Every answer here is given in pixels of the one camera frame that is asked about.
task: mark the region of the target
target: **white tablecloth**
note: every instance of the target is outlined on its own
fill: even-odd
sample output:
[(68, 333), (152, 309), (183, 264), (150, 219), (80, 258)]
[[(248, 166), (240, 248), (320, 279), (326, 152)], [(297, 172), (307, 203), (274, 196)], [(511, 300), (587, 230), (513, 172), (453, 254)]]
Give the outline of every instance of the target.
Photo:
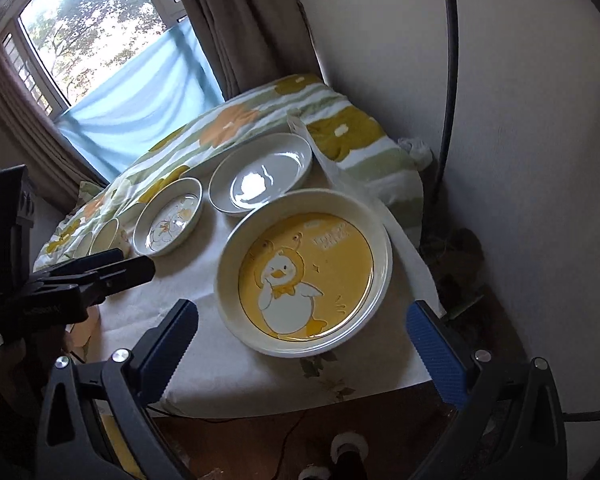
[[(305, 187), (327, 185), (320, 164), (314, 164)], [(206, 190), (208, 179), (201, 180)], [(211, 276), (239, 219), (216, 211), (206, 196), (203, 207), (190, 237), (173, 253), (155, 259), (152, 282), (111, 296), (100, 306), (90, 362), (108, 358), (117, 348), (132, 348), (179, 298), (186, 298), (198, 307), (200, 322), (160, 402), (171, 412), (208, 418), (269, 415), (429, 380), (404, 327), (406, 309), (415, 298), (441, 310), (429, 269), (406, 237), (402, 250), (394, 243), (387, 295), (357, 335), (323, 356), (275, 358), (243, 345), (219, 317)]]

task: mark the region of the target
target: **black wire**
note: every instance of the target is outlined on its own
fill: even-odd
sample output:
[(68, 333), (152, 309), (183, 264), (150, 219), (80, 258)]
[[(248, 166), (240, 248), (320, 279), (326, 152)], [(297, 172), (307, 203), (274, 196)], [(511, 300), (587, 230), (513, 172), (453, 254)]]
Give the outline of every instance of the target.
[(285, 435), (284, 439), (282, 440), (282, 449), (280, 450), (280, 458), (278, 459), (278, 466), (276, 467), (276, 472), (272, 476), (271, 480), (278, 480), (278, 477), (280, 476), (280, 470), (282, 469), (282, 461), (285, 459), (286, 441), (289, 439), (291, 434), (294, 432), (295, 428), (297, 428), (300, 425), (300, 423), (304, 419), (305, 415), (306, 415), (306, 410), (304, 412), (302, 412), (302, 415), (300, 415), (300, 417), (298, 418), (296, 423), (291, 427), (291, 429), (286, 432), (286, 435)]
[(431, 192), (431, 203), (438, 201), (442, 177), (445, 174), (446, 158), (449, 154), (451, 144), (451, 131), (454, 126), (454, 115), (456, 113), (456, 95), (458, 94), (458, 0), (445, 0), (446, 3), (446, 34), (448, 37), (448, 67), (446, 75), (446, 106), (445, 123), (442, 127), (442, 143), (440, 144), (440, 156), (438, 171)]
[(84, 364), (84, 359), (82, 359), (77, 353), (75, 353), (73, 350), (71, 350), (69, 352), (69, 354), (71, 354), (72, 356), (74, 356), (76, 359), (78, 359), (78, 361), (81, 362), (81, 364)]
[(148, 410), (151, 410), (155, 413), (160, 413), (161, 415), (172, 416), (174, 418), (189, 418), (192, 420), (202, 420), (203, 422), (208, 422), (209, 424), (222, 424), (223, 422), (231, 422), (232, 420), (238, 420), (240, 417), (235, 418), (224, 418), (222, 420), (212, 420), (211, 418), (197, 418), (196, 416), (187, 416), (187, 415), (177, 415), (176, 413), (164, 412), (163, 410), (159, 410), (158, 408), (154, 408), (153, 406), (147, 406)]
[(596, 422), (600, 420), (599, 412), (579, 412), (579, 413), (563, 413), (562, 420), (564, 422)]

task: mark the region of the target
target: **silver screw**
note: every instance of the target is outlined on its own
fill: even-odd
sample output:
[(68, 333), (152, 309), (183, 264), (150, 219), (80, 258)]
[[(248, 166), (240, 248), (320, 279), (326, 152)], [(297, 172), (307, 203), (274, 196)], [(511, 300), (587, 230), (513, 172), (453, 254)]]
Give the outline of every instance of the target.
[(546, 370), (549, 367), (549, 363), (541, 357), (536, 357), (534, 359), (534, 366), (539, 370)]
[(117, 363), (123, 363), (127, 359), (129, 359), (129, 350), (126, 348), (118, 348), (113, 354), (111, 354), (111, 358)]
[(66, 368), (69, 364), (69, 358), (66, 355), (61, 355), (56, 359), (56, 368)]
[(488, 350), (476, 350), (475, 359), (481, 363), (488, 363), (491, 361), (491, 352)]

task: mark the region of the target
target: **light blue fabric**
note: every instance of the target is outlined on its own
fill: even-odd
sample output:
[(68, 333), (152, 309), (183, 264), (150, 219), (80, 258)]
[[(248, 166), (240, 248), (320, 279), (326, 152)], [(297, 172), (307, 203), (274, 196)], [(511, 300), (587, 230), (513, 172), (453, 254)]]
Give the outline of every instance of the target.
[(163, 137), (222, 102), (187, 18), (60, 115), (56, 126), (111, 182)]

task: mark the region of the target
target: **brown floor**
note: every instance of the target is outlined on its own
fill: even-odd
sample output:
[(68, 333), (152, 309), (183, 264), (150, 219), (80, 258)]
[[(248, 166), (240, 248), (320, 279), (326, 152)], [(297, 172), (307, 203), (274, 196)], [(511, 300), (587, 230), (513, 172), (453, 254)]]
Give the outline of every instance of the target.
[[(368, 441), (365, 465), (370, 480), (406, 479), (440, 437), (452, 413), (432, 383), (308, 410), (288, 439), (278, 478), (296, 480), (309, 464), (328, 465), (331, 439), (353, 430)], [(221, 424), (161, 418), (157, 425), (190, 457), (190, 469), (197, 477), (219, 469), (218, 480), (270, 480), (284, 436), (301, 415), (284, 413)]]

